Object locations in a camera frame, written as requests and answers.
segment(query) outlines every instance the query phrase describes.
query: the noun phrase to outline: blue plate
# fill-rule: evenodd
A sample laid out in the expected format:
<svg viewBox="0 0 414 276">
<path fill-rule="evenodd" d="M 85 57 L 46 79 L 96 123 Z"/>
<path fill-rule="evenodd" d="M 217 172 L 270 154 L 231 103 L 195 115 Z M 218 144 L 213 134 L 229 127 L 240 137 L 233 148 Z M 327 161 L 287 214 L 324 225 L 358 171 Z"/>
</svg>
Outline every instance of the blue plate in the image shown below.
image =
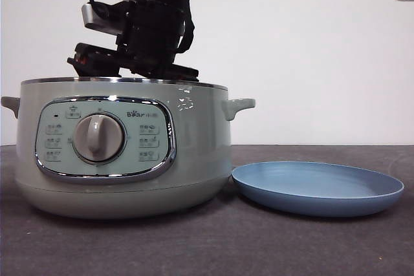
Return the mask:
<svg viewBox="0 0 414 276">
<path fill-rule="evenodd" d="M 393 205 L 404 184 L 367 169 L 312 162 L 265 162 L 238 167 L 242 194 L 274 209 L 319 217 L 356 217 Z"/>
</svg>

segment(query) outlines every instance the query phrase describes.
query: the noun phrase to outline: chrome panel border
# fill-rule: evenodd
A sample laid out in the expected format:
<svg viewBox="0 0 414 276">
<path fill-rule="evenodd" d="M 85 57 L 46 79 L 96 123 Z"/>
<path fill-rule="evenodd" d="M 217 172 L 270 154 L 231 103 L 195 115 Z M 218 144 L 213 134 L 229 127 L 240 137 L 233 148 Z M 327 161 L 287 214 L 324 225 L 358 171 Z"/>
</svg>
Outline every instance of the chrome panel border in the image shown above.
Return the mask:
<svg viewBox="0 0 414 276">
<path fill-rule="evenodd" d="M 168 136 L 168 150 L 167 155 L 159 163 L 158 165 L 152 167 L 151 169 L 147 169 L 146 171 L 136 172 L 136 173 L 129 173 L 129 174 L 110 174 L 110 175 L 99 175 L 99 176 L 92 176 L 92 175 L 75 175 L 75 174 L 68 174 L 68 173 L 60 173 L 57 171 L 53 171 L 47 168 L 39 159 L 39 154 L 36 150 L 37 141 L 38 141 L 38 132 L 40 126 L 40 119 L 43 111 L 52 104 L 55 103 L 65 103 L 65 102 L 75 102 L 75 101 L 113 101 L 113 102 L 127 102 L 127 103 L 141 103 L 144 105 L 156 105 L 160 110 L 163 112 L 164 117 L 166 119 L 167 125 L 167 136 Z M 111 159 L 114 160 L 118 158 L 121 154 L 115 156 Z M 39 122 L 38 122 L 38 130 L 36 132 L 36 140 L 35 140 L 35 150 L 34 150 L 34 158 L 36 160 L 36 165 L 38 168 L 45 173 L 47 176 L 53 177 L 62 182 L 69 182 L 75 184 L 123 184 L 128 182 L 136 182 L 136 181 L 144 181 L 154 179 L 163 173 L 165 173 L 173 164 L 175 158 L 177 156 L 177 141 L 175 137 L 175 127 L 173 123 L 173 117 L 169 109 L 160 101 L 153 100 L 149 98 L 131 98 L 131 97 L 116 97 L 114 100 L 111 96 L 73 96 L 73 97 L 65 97 L 65 98 L 58 98 L 56 100 L 51 101 L 50 103 L 46 104 L 42 109 L 39 115 Z"/>
</svg>

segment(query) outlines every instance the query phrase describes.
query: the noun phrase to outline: control panel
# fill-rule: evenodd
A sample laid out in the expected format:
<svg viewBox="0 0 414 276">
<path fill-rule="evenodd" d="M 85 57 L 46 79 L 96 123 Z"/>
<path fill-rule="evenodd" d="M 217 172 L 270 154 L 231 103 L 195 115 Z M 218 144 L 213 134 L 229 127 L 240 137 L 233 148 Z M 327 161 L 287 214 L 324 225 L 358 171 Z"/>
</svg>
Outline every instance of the control panel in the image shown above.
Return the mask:
<svg viewBox="0 0 414 276">
<path fill-rule="evenodd" d="M 154 178 L 175 158 L 175 132 L 159 101 L 61 98 L 41 112 L 35 156 L 48 175 L 80 180 Z"/>
</svg>

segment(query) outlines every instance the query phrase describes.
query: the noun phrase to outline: stainless steel rim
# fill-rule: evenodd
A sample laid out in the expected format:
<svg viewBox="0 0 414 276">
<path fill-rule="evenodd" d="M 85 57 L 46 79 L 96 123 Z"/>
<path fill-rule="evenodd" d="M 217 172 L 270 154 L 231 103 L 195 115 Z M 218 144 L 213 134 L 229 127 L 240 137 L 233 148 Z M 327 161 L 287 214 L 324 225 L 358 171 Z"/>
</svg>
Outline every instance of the stainless steel rim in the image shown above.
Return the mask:
<svg viewBox="0 0 414 276">
<path fill-rule="evenodd" d="M 227 87 L 222 85 L 210 84 L 210 83 L 199 83 L 192 81 L 181 81 L 181 80 L 156 80 L 156 79 L 141 79 L 141 78 L 113 78 L 113 77 L 64 77 L 64 78 L 43 78 L 43 79 L 32 79 L 23 81 L 21 84 L 35 84 L 35 83 L 48 83 L 48 82 L 132 82 L 132 83 L 143 83 L 143 84 L 175 84 L 175 85 L 191 85 L 194 87 L 211 87 L 213 89 L 228 90 Z"/>
</svg>

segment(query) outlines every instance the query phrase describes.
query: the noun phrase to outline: cooker base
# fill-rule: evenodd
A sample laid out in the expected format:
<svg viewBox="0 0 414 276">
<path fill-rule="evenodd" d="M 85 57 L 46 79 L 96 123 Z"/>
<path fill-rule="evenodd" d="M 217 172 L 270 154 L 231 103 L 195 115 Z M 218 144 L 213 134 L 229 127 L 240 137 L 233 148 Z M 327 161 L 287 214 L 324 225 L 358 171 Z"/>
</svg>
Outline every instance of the cooker base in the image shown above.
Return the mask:
<svg viewBox="0 0 414 276">
<path fill-rule="evenodd" d="M 117 193 L 57 192 L 16 182 L 25 198 L 43 211 L 72 218 L 109 220 L 148 217 L 196 206 L 213 198 L 228 178 L 167 189 Z"/>
</svg>

